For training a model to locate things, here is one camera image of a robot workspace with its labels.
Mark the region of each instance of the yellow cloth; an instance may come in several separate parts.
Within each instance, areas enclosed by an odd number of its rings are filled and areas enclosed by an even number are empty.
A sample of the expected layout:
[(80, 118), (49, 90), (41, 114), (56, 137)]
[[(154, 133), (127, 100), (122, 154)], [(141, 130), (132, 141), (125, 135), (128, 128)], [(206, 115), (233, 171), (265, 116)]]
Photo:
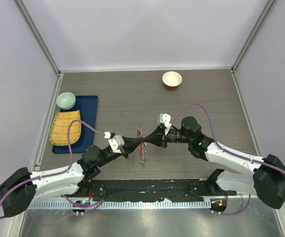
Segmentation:
[[(50, 128), (49, 141), (55, 146), (68, 145), (68, 127), (73, 120), (81, 119), (80, 111), (57, 112)], [(81, 136), (81, 123), (75, 122), (70, 129), (70, 142), (76, 143)]]

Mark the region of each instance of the robotic arm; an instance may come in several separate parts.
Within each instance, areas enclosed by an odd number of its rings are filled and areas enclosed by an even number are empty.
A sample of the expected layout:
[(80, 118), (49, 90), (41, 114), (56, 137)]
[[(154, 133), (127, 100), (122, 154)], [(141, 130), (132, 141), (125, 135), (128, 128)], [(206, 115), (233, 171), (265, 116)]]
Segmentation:
[[(285, 175), (268, 168), (263, 163), (271, 164), (285, 171), (281, 161), (268, 155), (266, 158), (256, 157), (227, 148), (205, 136), (201, 126), (194, 117), (183, 118), (181, 128), (170, 124), (170, 115), (160, 114), (158, 127), (145, 138), (127, 138), (112, 133), (109, 146), (100, 149), (90, 146), (82, 158), (73, 163), (71, 168), (62, 167), (54, 170), (29, 172), (27, 168), (18, 169), (0, 185), (0, 199), (19, 183), (34, 179), (10, 193), (2, 203), (5, 217), (15, 216), (26, 210), (30, 204), (61, 195), (82, 197), (88, 192), (89, 181), (100, 173), (99, 167), (117, 159), (129, 158), (140, 143), (147, 142), (166, 148), (168, 143), (186, 143), (188, 151), (196, 158), (225, 165), (239, 173), (230, 173), (223, 169), (215, 170), (207, 179), (213, 194), (220, 191), (239, 191), (257, 195), (266, 205), (279, 209), (285, 201)], [(238, 158), (238, 155), (250, 161)], [(63, 174), (52, 176), (62, 170)]]

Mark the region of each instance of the metal floor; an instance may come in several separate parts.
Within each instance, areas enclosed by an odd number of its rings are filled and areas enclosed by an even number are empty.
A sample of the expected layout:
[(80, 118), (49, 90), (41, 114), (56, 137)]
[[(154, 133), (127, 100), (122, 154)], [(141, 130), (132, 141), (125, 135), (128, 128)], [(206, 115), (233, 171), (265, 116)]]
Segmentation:
[[(227, 211), (238, 211), (246, 202), (246, 198), (230, 198)], [(257, 198), (237, 216), (219, 216), (207, 209), (96, 210), (55, 224), (70, 213), (71, 210), (28, 210), (19, 237), (284, 236), (275, 210)], [(52, 226), (43, 227), (37, 222)]]
[[(183, 82), (175, 91), (162, 84), (166, 71), (65, 73), (60, 93), (69, 91), (76, 95), (97, 95), (98, 111), (96, 129), (114, 131), (126, 137), (136, 137), (141, 126), (143, 135), (157, 127), (159, 113), (175, 116), (192, 102), (203, 103), (212, 116), (218, 140), (231, 148), (255, 154), (240, 100), (230, 70), (178, 71)], [(174, 125), (180, 127), (186, 116), (194, 116), (203, 132), (211, 136), (208, 119), (201, 108), (190, 107)], [(95, 135), (94, 144), (105, 148), (108, 142)], [(216, 168), (223, 166), (208, 163), (190, 155), (187, 144), (168, 144), (167, 149), (147, 145), (147, 162), (139, 162), (138, 149), (130, 159), (122, 157), (101, 168), (96, 179), (164, 179), (207, 178)], [(74, 161), (81, 158), (74, 155)], [(48, 142), (41, 170), (66, 166), (69, 154), (53, 154)]]

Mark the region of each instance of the bowl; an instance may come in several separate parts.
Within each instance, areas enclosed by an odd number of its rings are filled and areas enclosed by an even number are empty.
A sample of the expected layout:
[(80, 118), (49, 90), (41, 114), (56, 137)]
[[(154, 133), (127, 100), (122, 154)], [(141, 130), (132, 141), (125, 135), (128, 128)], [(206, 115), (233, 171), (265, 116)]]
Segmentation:
[(167, 72), (163, 74), (162, 81), (167, 89), (175, 90), (182, 83), (182, 76), (177, 72)]
[(57, 97), (56, 104), (63, 110), (71, 109), (76, 102), (76, 97), (71, 92), (64, 92)]

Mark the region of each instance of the white wall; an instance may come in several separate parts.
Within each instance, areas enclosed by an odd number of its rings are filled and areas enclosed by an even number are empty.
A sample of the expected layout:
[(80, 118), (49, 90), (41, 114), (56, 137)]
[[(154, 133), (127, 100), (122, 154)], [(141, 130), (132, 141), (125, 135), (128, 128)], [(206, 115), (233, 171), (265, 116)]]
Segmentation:
[[(0, 0), (0, 184), (32, 166), (55, 79), (13, 1)], [(0, 237), (10, 220), (0, 220)]]
[(285, 0), (279, 0), (237, 70), (262, 154), (285, 164)]
[(61, 70), (230, 67), (266, 0), (23, 0)]

